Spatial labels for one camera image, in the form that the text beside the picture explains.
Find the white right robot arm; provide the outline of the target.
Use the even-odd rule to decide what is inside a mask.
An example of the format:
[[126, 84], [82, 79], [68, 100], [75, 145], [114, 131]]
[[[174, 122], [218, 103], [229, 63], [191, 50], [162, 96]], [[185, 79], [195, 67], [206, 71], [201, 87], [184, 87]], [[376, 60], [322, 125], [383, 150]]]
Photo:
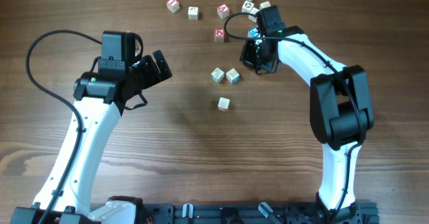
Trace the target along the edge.
[[298, 26], [258, 26], [248, 33], [241, 61], [256, 74], [274, 73], [283, 63], [310, 87], [310, 126], [322, 144], [322, 182], [315, 218], [362, 221], [354, 194], [355, 168], [367, 131], [374, 125], [367, 75], [319, 50]]

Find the blue H wooden block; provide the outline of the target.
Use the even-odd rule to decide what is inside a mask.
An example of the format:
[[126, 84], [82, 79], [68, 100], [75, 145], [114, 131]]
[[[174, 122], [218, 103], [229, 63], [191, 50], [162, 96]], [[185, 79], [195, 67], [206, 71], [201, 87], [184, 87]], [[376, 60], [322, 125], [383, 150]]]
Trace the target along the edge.
[[231, 84], [236, 83], [240, 79], [240, 74], [234, 68], [230, 69], [225, 76]]

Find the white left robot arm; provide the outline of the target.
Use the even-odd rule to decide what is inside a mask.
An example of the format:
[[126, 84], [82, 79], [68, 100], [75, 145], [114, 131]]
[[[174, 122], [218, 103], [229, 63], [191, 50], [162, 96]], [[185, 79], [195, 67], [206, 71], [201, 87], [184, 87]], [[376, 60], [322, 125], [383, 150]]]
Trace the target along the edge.
[[113, 196], [91, 210], [95, 176], [107, 140], [126, 101], [172, 76], [161, 51], [118, 74], [84, 72], [75, 82], [74, 113], [49, 178], [31, 207], [14, 210], [12, 223], [149, 223], [140, 198]]

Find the wooden block red side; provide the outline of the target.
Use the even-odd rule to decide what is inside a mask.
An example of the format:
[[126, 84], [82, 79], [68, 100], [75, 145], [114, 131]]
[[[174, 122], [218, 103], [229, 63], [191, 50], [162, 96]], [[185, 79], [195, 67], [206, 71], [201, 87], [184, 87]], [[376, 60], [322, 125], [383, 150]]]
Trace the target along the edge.
[[229, 104], [230, 104], [230, 100], [224, 97], [221, 97], [219, 99], [219, 103], [218, 103], [218, 110], [220, 111], [228, 111], [229, 109]]

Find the green Z wooden block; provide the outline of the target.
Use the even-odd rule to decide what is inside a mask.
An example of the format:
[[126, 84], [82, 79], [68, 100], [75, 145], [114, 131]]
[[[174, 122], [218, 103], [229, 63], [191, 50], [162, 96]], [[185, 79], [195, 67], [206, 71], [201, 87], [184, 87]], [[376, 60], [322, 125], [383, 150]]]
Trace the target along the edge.
[[220, 83], [224, 77], [225, 73], [220, 68], [215, 68], [211, 73], [211, 78], [217, 83]]

